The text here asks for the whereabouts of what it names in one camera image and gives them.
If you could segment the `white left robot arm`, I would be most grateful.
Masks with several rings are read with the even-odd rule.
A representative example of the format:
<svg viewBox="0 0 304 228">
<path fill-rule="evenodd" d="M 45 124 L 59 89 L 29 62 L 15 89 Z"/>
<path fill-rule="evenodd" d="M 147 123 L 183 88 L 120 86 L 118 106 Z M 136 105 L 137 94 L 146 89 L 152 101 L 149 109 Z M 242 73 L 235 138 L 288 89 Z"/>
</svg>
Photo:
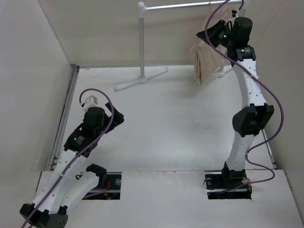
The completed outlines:
<svg viewBox="0 0 304 228">
<path fill-rule="evenodd" d="M 77 171 L 100 138 L 124 122 L 124 116 L 111 102 L 105 106 L 111 111 L 111 116 L 93 104 L 84 106 L 83 121 L 67 138 L 48 182 L 31 203 L 21 207 L 20 214 L 25 224 L 35 228 L 63 228 L 71 210 L 90 190 L 106 191 L 107 170 L 99 165 L 89 165 L 82 176 L 75 180 Z"/>
</svg>

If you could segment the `beige drawstring trousers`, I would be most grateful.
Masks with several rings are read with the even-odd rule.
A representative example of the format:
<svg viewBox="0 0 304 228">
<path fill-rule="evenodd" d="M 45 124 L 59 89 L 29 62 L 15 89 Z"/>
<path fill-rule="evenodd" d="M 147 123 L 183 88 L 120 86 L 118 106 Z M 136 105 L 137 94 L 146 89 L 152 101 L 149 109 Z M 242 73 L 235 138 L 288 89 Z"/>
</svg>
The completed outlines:
<svg viewBox="0 0 304 228">
<path fill-rule="evenodd" d="M 204 41 L 197 39 L 194 47 L 194 74 L 199 85 L 224 76 L 226 59 Z"/>
</svg>

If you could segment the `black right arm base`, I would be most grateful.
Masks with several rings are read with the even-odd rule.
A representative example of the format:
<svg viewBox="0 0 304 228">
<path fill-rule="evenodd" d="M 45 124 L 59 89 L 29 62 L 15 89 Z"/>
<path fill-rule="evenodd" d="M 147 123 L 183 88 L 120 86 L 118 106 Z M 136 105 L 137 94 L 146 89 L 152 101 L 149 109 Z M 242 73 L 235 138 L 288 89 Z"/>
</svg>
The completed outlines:
<svg viewBox="0 0 304 228">
<path fill-rule="evenodd" d="M 245 169 L 230 170 L 224 164 L 220 172 L 205 173 L 203 182 L 209 200 L 250 200 L 252 187 Z"/>
</svg>

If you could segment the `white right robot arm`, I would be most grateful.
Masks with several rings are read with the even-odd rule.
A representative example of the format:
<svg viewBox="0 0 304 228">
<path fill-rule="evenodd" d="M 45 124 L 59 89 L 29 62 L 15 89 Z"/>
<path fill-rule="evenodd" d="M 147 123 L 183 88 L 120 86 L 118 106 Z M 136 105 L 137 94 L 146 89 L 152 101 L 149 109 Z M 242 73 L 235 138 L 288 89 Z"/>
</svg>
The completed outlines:
<svg viewBox="0 0 304 228">
<path fill-rule="evenodd" d="M 262 95 L 256 76 L 256 55 L 249 42 L 252 20 L 237 17 L 234 22 L 220 20 L 214 26 L 197 33 L 197 37 L 217 48 L 227 49 L 227 57 L 236 73 L 242 96 L 242 109 L 232 119 L 235 137 L 221 174 L 208 174 L 208 189 L 243 188 L 246 178 L 245 163 L 255 137 L 264 129 L 274 113 Z"/>
</svg>

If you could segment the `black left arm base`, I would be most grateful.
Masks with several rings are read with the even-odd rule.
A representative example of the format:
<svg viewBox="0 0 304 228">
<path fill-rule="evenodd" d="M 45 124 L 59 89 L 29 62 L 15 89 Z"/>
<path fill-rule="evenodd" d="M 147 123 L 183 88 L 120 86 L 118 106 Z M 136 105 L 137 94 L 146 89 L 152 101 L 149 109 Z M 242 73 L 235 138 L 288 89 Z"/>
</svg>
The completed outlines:
<svg viewBox="0 0 304 228">
<path fill-rule="evenodd" d="M 96 164 L 89 165 L 85 171 L 92 172 L 99 178 L 98 185 L 90 190 L 84 200 L 119 200 L 121 196 L 122 173 L 108 172 Z"/>
</svg>

